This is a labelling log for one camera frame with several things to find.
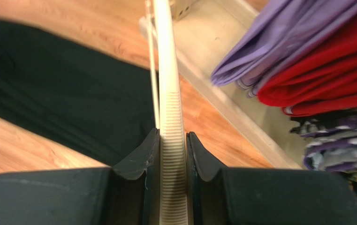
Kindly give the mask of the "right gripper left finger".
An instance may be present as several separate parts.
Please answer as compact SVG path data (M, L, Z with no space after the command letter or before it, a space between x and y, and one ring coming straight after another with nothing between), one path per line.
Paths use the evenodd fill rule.
M113 167L0 174L0 225L157 225L160 133Z

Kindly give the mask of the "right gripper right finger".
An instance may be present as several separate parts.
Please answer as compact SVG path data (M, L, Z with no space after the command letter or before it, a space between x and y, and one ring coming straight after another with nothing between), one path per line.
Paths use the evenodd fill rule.
M357 198L339 175L228 167L186 135L196 225L357 225Z

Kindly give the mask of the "cream plastic hanger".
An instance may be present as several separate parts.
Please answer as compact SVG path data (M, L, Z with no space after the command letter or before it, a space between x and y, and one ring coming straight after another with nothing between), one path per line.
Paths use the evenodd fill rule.
M160 131L160 224L187 225L186 149L170 4L147 0L145 10L154 117Z

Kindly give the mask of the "black trousers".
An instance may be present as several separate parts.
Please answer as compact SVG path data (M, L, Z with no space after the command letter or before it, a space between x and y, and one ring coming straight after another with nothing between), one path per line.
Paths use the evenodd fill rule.
M155 127L150 73L43 30L0 21L0 117L106 165Z

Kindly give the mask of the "patterned purple grey garment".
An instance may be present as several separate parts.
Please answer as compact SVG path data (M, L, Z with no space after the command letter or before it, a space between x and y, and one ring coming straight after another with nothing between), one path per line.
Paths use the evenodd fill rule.
M305 118L291 133L309 139L303 164L309 170L344 173L357 181L357 111L336 111Z

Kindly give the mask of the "wooden clothes rack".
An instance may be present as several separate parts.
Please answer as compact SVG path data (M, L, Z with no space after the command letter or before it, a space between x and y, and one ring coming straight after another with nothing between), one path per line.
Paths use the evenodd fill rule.
M280 108L251 95L255 61L223 64L223 59L252 30L258 16L244 0L172 0L169 22L148 13L139 19L146 38L169 27L175 41L177 72L276 168L301 169L306 141L289 130L296 124Z

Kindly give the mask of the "red garment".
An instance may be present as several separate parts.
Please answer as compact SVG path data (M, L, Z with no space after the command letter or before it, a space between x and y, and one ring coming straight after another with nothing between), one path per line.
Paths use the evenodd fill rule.
M258 99L295 117L357 107L357 16L272 77Z

